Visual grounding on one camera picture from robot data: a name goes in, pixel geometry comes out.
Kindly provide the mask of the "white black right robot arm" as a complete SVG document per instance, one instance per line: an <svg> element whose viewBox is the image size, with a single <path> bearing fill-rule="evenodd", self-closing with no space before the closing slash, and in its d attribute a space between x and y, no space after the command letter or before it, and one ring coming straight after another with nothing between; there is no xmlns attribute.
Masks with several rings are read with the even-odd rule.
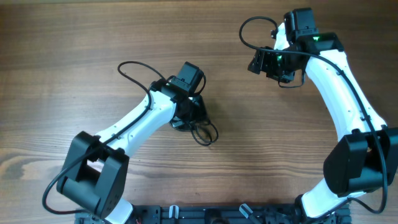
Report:
<svg viewBox="0 0 398 224"><path fill-rule="evenodd" d="M323 179L299 195L294 223L341 218L342 208L362 195L381 190L384 211L397 170L397 130L374 111L348 65L344 47L333 33L320 33L310 8L294 9L271 30L273 47L256 47L248 65L281 88L292 88L295 74L318 88L335 125L338 142L323 163Z"/></svg>

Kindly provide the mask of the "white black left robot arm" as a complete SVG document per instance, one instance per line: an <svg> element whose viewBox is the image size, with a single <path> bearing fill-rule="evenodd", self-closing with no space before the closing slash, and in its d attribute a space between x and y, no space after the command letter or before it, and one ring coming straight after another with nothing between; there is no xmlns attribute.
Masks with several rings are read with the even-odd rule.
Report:
<svg viewBox="0 0 398 224"><path fill-rule="evenodd" d="M106 223L126 223L133 206L122 198L129 159L161 126L193 131L206 119L200 91L204 73L185 62L178 75L160 78L146 96L114 125L90 135L77 134L70 145L57 191L77 203L82 213Z"/></svg>

